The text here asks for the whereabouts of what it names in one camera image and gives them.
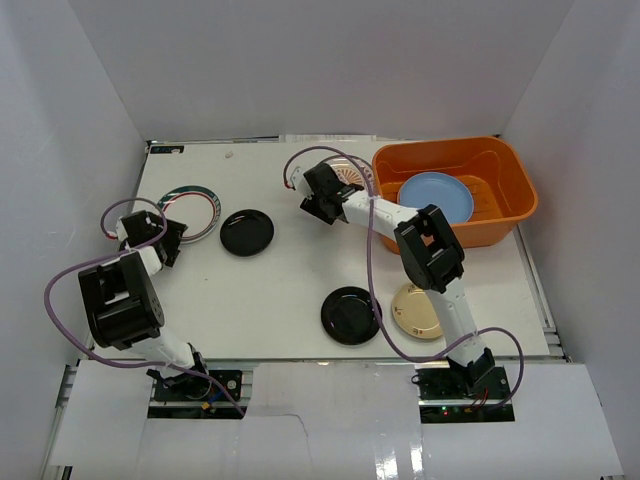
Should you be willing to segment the beige gold-rimmed plate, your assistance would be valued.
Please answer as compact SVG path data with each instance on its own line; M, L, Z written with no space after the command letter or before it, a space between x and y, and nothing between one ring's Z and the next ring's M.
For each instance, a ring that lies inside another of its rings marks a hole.
M426 293L413 283L403 285L391 302L394 321L406 334L420 340L443 335L440 321Z

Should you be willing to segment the white plate green rim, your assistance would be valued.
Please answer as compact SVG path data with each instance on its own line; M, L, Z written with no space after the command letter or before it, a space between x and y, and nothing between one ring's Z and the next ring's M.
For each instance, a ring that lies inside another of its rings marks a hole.
M157 205L165 216L184 224L181 243L192 244L212 233L221 216L219 197L209 188L200 185L185 185L165 193Z

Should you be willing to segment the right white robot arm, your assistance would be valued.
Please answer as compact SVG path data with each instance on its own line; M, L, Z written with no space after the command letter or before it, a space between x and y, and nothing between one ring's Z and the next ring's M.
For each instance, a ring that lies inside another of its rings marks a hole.
M304 211L325 223L360 225L395 241L406 275L424 291L440 322L453 390L466 399L484 391L495 361L466 300L463 249L442 211L400 206L369 187L346 184L324 162L307 171L295 168L287 186L303 196Z

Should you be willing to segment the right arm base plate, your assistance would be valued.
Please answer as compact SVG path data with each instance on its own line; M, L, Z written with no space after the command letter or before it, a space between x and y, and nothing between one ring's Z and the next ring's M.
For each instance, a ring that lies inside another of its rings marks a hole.
M421 400L503 400L510 392L503 367L492 369L474 387L449 368L419 369L411 382L418 387Z

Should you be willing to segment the white plate orange sunburst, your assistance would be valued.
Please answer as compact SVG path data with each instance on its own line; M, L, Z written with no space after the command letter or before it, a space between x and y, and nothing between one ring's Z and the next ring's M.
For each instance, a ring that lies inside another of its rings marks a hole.
M340 155L332 155L322 160L336 173L339 180L347 185L361 186L365 191L376 193L375 179L372 165L357 156L350 159Z

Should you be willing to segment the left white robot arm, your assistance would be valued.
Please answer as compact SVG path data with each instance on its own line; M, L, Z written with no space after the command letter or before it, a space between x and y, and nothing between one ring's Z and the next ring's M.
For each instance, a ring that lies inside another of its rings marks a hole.
M130 351L157 367L148 374L172 393L205 397L211 374L192 344L165 326L151 277L174 265L187 226L149 211L120 218L108 234L119 256L78 273L92 337L102 348Z

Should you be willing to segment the blue plate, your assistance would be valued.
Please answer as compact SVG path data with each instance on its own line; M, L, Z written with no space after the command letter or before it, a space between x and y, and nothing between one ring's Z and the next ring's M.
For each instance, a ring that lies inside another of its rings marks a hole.
M435 205L450 224L466 223L474 212L470 190L455 177L439 172L423 172L410 177L400 187L397 203L416 209Z

